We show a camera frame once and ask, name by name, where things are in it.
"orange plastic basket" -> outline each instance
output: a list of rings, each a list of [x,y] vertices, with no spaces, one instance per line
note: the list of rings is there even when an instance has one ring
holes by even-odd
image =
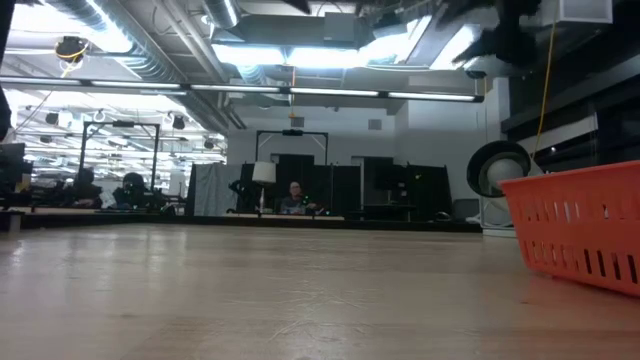
[[[530,269],[640,296],[640,161],[502,187]]]

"man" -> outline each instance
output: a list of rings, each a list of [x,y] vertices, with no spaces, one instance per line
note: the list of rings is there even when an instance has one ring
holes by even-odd
[[[317,205],[314,203],[308,203],[308,197],[302,194],[302,188],[297,181],[294,181],[289,185],[289,196],[282,199],[280,204],[281,214],[295,214],[304,215],[307,209],[314,210]]]

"wooden floor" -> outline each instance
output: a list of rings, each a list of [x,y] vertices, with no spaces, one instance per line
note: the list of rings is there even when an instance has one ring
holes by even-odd
[[[640,300],[480,235],[197,226],[0,242],[0,359],[639,359]]]

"computer monitor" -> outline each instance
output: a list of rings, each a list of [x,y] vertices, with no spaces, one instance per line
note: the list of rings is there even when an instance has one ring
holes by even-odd
[[[24,144],[0,145],[0,183],[22,181],[24,149]]]

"pipe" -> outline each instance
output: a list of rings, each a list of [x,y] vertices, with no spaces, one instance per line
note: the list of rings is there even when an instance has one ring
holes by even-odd
[[[47,0],[47,3],[96,32],[115,30],[125,35],[134,44],[132,55],[140,55],[140,57],[118,59],[118,62],[129,68],[143,81],[182,83],[187,80],[187,77],[119,1]],[[205,129],[219,133],[226,132],[229,125],[222,113],[210,106],[209,102],[199,94],[189,93],[186,96],[170,98],[185,106],[190,115]]]
[[[201,0],[211,23],[222,29],[231,29],[240,22],[242,14],[236,0]]]
[[[191,39],[196,42],[196,45],[198,45],[200,50],[202,50],[202,53],[204,54],[204,56],[209,60],[211,65],[213,65],[213,67],[216,69],[216,71],[222,78],[221,81],[228,82],[229,79],[227,78],[226,72],[222,67],[222,63],[220,62],[220,60],[218,60],[218,57],[216,56],[215,52],[213,52],[213,49],[211,48],[211,44],[207,44],[202,39],[202,37],[200,36],[200,32],[195,27],[195,25],[193,25],[191,18],[187,15],[187,13],[184,11],[182,6],[180,6],[176,2],[176,0],[166,0],[166,2],[171,8],[171,10],[173,10],[173,14],[175,14],[178,20],[180,20],[182,24],[187,28],[187,31],[192,36]]]
[[[200,50],[198,50],[198,48],[193,44],[193,42],[191,41],[187,33],[182,29],[180,24],[178,24],[176,19],[171,14],[171,11],[169,11],[169,9],[167,8],[167,5],[164,3],[164,1],[163,0],[152,0],[152,1],[153,1],[153,4],[156,6],[156,8],[160,10],[160,14],[164,16],[167,19],[167,21],[169,21],[169,25],[171,25],[173,30],[178,34],[178,36],[182,40],[182,42],[187,46],[187,48],[189,48],[189,51],[191,51],[191,53],[196,57],[196,60],[198,60],[198,63],[202,65],[202,67],[207,72],[207,74],[209,74],[209,76],[211,76],[215,81],[218,81],[218,82],[222,81],[220,74],[216,71],[216,69],[213,67],[211,62],[209,62],[207,59],[205,59],[202,56],[202,53],[200,52]]]

